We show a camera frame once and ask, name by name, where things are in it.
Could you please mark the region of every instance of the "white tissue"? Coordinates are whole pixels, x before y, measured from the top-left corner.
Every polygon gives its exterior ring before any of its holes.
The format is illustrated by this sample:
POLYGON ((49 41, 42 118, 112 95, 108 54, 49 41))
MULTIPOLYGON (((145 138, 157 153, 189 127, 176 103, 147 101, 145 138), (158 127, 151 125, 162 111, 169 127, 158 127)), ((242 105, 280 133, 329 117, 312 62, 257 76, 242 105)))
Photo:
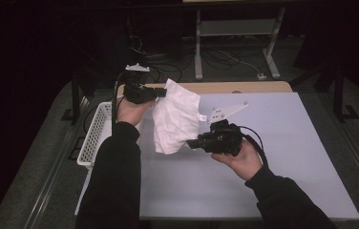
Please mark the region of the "white tissue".
POLYGON ((198 110, 201 96, 167 80, 167 95, 161 97, 154 110, 156 152, 176 153, 186 140, 197 139, 200 129, 198 110))

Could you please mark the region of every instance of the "white surface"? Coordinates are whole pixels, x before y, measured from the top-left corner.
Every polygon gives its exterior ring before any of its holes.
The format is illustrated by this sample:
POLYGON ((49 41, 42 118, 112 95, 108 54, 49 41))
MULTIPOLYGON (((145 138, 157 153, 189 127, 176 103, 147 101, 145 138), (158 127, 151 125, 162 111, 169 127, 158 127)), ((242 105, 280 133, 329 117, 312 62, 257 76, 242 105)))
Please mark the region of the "white surface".
MULTIPOLYGON (((203 94, 200 112, 249 102, 228 118, 255 130, 264 142, 270 169, 294 179, 332 219, 359 219, 341 179, 297 94, 203 94)), ((201 133, 209 125, 201 123, 201 133)), ((260 218, 253 192, 227 166, 198 149, 155 153, 153 118, 146 113, 142 127, 140 216, 143 218, 260 218)))

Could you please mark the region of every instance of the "dark background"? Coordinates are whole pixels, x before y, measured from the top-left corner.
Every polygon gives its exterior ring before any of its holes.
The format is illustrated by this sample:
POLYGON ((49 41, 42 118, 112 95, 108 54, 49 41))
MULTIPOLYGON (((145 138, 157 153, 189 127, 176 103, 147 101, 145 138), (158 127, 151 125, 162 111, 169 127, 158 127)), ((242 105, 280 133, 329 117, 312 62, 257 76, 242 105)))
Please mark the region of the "dark background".
MULTIPOLYGON (((135 3, 91 1, 92 6, 135 3)), ((76 74, 84 94, 91 95, 97 88, 111 88, 124 66, 137 61, 128 49, 134 41, 128 39, 126 14, 83 16, 55 10, 85 5, 70 0, 0 1, 0 203, 54 98, 72 76, 76 74)), ((181 37, 194 31, 189 14, 193 12, 138 13, 131 30, 147 45, 180 58, 181 37), (155 36, 164 25, 170 29, 155 36)), ((280 38, 289 34, 307 36, 297 67, 311 70, 324 62, 339 64, 359 86, 359 1, 288 8, 280 38)), ((323 88, 332 82, 333 73, 325 73, 323 88)))

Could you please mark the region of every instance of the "black device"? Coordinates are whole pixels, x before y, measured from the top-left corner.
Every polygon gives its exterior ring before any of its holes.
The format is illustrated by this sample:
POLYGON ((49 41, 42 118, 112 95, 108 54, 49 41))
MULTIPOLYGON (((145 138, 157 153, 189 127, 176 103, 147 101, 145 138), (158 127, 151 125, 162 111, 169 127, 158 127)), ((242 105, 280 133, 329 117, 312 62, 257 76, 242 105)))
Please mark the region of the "black device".
POLYGON ((260 145, 250 135, 245 135, 241 128, 252 131, 261 139, 253 130, 237 126, 234 123, 229 124, 228 120, 222 120, 212 123, 210 125, 210 132, 198 135, 198 139, 187 140, 191 149, 202 148, 206 153, 222 154, 228 153, 232 156, 237 156, 242 148, 243 137, 249 141, 257 153, 260 155, 263 164, 267 164, 266 156, 264 153, 263 143, 260 145))
POLYGON ((144 102, 151 101, 157 97, 165 97, 167 90, 163 88, 148 88, 140 83, 140 74, 141 72, 136 71, 123 71, 117 77, 115 82, 114 95, 112 97, 112 131, 114 130, 115 120, 117 117, 117 89, 120 85, 125 84, 123 89, 123 95, 127 97, 128 101, 140 104, 144 102))
POLYGON ((126 99, 136 104, 145 103, 157 97, 165 97, 166 94, 166 89, 148 88, 138 83, 125 84, 123 89, 123 95, 125 95, 126 99))

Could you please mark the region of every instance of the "metal stand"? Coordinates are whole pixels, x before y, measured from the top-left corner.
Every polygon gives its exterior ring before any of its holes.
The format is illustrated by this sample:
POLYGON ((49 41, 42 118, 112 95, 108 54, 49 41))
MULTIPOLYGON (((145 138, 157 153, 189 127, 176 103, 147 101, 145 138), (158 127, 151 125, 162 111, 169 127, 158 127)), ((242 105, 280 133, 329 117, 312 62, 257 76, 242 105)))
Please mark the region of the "metal stand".
POLYGON ((277 17, 276 23, 274 24, 274 28, 272 29, 271 42, 269 43, 268 47, 263 50, 266 64, 268 65, 268 68, 271 71, 272 77, 274 79, 281 78, 281 75, 278 72, 277 66, 275 65, 275 61, 272 58, 272 51, 275 46, 275 41, 277 40, 277 37, 278 37, 278 32, 280 31, 280 27, 282 24, 282 20, 284 18, 284 14, 285 14, 285 8, 280 8, 280 10, 278 12, 278 17, 277 17))
POLYGON ((79 87, 78 87, 78 82, 77 82, 77 78, 75 75, 75 71, 72 77, 72 102, 73 102, 73 108, 72 109, 67 109, 63 116, 61 117, 62 121, 71 121, 72 125, 74 125, 76 123, 76 121, 78 120, 78 117, 80 115, 80 111, 79 111, 79 87))
POLYGON ((201 63, 201 11, 197 12, 197 47, 195 53, 195 79, 202 80, 202 63, 201 63))
POLYGON ((196 53, 195 53, 195 78, 202 80, 201 66, 201 36, 215 35, 271 35, 271 41, 263 50, 264 58, 274 79, 281 76, 272 58, 272 51, 277 40, 285 8, 280 8, 276 19, 256 20, 227 20, 227 21, 203 21, 201 22, 201 11, 197 11, 196 53))
POLYGON ((343 88, 344 88, 344 76, 343 67, 339 65, 337 67, 337 75, 334 82, 334 113, 340 122, 344 123, 346 119, 357 119, 358 114, 350 105, 346 105, 348 114, 343 114, 343 88))

